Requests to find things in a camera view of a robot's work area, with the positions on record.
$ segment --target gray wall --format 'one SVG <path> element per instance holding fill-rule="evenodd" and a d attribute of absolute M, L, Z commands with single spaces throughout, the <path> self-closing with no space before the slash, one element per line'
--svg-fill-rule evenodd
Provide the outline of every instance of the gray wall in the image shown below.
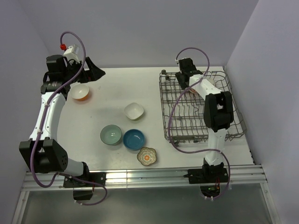
<path fill-rule="evenodd" d="M 40 106 L 40 86 L 48 51 L 19 2 L 0 7 L 0 223 L 10 223 L 26 166 L 19 153 L 28 140 Z"/>
<path fill-rule="evenodd" d="M 299 220 L 299 1 L 260 0 L 228 64 L 283 223 Z"/>
<path fill-rule="evenodd" d="M 51 54 L 60 53 L 57 37 L 71 30 L 97 65 L 141 67 L 174 66 L 176 54 L 190 46 L 204 49 L 212 65 L 226 65 L 258 0 L 19 2 Z"/>

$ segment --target wire rack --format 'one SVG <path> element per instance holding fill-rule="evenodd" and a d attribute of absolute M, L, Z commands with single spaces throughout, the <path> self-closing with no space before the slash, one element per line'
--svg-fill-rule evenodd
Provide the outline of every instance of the wire rack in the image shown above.
<path fill-rule="evenodd" d="M 223 91 L 232 90 L 231 82 L 227 74 L 223 71 L 210 71 L 206 78 L 213 79 L 218 89 Z M 160 96 L 162 105 L 162 116 L 164 125 L 164 136 L 169 140 L 168 121 L 170 112 L 183 92 L 176 80 L 174 72 L 160 73 L 159 78 Z M 201 142 L 208 139 L 207 127 L 204 122 L 205 101 L 199 94 L 187 92 L 176 106 L 171 119 L 171 137 L 176 143 L 179 142 Z M 247 128 L 242 114 L 238 111 L 233 98 L 234 121 L 230 124 L 225 141 L 240 138 Z"/>

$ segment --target plate in dish rack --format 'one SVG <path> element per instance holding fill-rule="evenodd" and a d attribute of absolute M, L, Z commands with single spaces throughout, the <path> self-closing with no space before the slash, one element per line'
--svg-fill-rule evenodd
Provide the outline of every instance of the plate in dish rack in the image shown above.
<path fill-rule="evenodd" d="M 157 153 L 153 148 L 143 147 L 137 154 L 137 159 L 144 166 L 149 166 L 157 161 Z"/>

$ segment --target blue bowl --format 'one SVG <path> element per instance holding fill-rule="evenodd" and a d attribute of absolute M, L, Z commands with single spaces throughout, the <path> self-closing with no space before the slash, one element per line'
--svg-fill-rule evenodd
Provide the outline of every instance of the blue bowl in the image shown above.
<path fill-rule="evenodd" d="M 123 144 L 128 149 L 137 151 L 145 144 L 145 137 L 143 133 L 137 129 L 128 130 L 123 136 Z"/>

